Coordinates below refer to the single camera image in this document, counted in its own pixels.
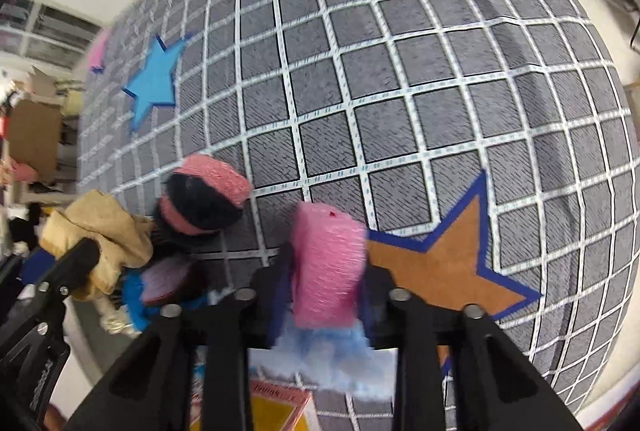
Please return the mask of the pink yellow cardboard box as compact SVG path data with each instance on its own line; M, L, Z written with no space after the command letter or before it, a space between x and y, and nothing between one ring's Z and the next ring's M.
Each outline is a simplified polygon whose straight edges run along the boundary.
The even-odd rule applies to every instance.
M250 381L250 408L257 431L319 431L311 391L270 381Z

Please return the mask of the light blue fluffy cloth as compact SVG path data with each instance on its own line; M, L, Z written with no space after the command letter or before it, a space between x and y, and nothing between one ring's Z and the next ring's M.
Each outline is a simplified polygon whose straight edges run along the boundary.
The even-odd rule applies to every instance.
M296 326L288 313L274 346L250 351L250 365L271 376L299 375L320 389L365 401L389 401L395 394L397 351L373 349L359 321L308 329Z

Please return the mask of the purple pink sock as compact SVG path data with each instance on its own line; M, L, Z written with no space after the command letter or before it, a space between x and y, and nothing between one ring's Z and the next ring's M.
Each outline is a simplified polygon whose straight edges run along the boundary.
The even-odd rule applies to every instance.
M141 274L141 301L154 307L168 301L189 277L192 263L185 258L170 257L160 260Z

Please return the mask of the beige yellow plush cloth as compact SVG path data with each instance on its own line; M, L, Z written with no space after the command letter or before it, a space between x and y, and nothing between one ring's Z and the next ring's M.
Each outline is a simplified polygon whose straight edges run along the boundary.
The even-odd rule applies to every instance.
M98 264L87 281L73 291L78 301L111 295L125 267L140 269L153 255L153 221L130 214L111 195L92 190L64 210L54 210L43 226L40 247L60 260L84 238L96 242Z

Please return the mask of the large pink sponge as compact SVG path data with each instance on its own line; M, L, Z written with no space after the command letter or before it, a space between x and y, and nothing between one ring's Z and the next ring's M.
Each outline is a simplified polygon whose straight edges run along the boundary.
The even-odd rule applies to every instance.
M355 323L367 236L362 223L335 207L306 202L297 206L291 235L297 327L342 328Z

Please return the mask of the brown cardboard box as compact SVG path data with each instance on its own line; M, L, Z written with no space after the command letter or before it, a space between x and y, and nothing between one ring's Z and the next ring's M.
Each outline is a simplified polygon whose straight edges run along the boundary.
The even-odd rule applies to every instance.
M60 107L21 100L11 110L6 140L9 155L32 167L40 182L54 178L62 129Z

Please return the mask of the blue fuzzy cloth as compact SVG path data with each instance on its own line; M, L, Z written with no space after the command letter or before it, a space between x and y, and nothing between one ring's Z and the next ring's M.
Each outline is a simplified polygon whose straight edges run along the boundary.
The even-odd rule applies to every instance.
M142 331L151 324L154 318L160 314L160 309L167 304L178 304L183 310L195 310L205 307L208 303L208 291L204 287L196 287L189 283L183 284L176 292L168 295L152 305L144 304L143 279L140 273L129 271L122 281L122 303L127 308L127 312L134 330Z

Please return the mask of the pink black striped sock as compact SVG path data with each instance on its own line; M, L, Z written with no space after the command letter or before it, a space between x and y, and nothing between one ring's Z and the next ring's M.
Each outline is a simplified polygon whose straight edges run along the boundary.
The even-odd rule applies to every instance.
M172 237L207 239L241 219L252 191L250 181L232 165L193 154L166 180L154 221Z

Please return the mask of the grey checked star rug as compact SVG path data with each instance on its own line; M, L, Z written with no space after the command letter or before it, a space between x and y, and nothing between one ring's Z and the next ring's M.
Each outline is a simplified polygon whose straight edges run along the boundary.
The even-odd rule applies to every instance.
M326 203L584 407L634 291L639 145L579 0L140 0L86 85L79 187L149 214L196 153L254 186L195 250L216 288Z

